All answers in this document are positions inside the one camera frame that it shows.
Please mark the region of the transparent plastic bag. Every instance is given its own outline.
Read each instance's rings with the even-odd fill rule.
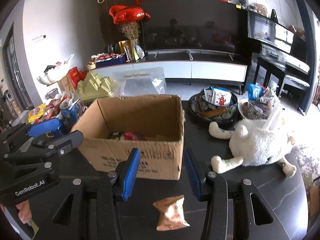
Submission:
[[[113,72],[120,96],[166,94],[167,86],[162,67]]]

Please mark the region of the blue curtain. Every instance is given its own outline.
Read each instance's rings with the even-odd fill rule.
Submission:
[[[307,43],[307,64],[310,67],[310,71],[309,71],[310,88],[307,90],[307,93],[300,105],[301,110],[307,113],[310,105],[312,104],[315,78],[317,75],[316,41],[315,41],[315,34],[313,33],[313,30],[312,30],[312,23],[310,20],[310,15],[308,13],[305,0],[296,0],[296,1],[300,11],[303,27],[305,30],[305,37],[306,37],[306,43]]]

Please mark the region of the door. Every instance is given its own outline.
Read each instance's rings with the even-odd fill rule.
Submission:
[[[8,85],[11,89],[13,97],[17,101],[18,106],[22,111],[28,108],[33,108],[33,104],[27,93],[19,70],[14,47],[13,25],[4,42],[2,53],[4,59],[4,69],[8,77]]]

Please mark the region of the marble tabletop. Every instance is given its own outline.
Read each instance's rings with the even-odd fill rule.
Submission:
[[[208,123],[195,119],[187,110],[187,102],[183,102],[186,111],[184,148],[192,147],[196,157],[207,164],[213,155],[231,158],[228,140],[219,140],[208,133]],[[286,178],[276,163],[259,167],[238,167],[223,174],[225,179],[241,181],[250,179],[260,190],[271,208],[275,211],[291,240],[301,240],[308,226],[308,205],[305,187],[293,154],[288,154],[290,163],[297,166],[292,178]],[[60,164],[61,179],[96,179],[101,176],[77,150],[65,155]],[[190,227],[167,231],[156,231],[159,218],[158,211],[152,203],[166,197],[183,194],[184,214]],[[47,217],[55,205],[54,199],[59,191],[52,188],[30,199],[33,219],[38,226]],[[178,181],[136,179],[132,196],[125,203],[119,203],[119,221],[124,239],[200,239],[206,213],[206,203],[198,202],[192,195],[188,176],[184,167]],[[233,234],[233,205],[229,201],[228,239]]]

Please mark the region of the television stand leg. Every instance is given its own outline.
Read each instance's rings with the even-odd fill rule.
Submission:
[[[191,54],[190,50],[188,50],[187,53],[188,53],[188,55],[189,55],[189,59],[190,59],[190,60],[193,60],[193,57],[192,57],[192,54]]]

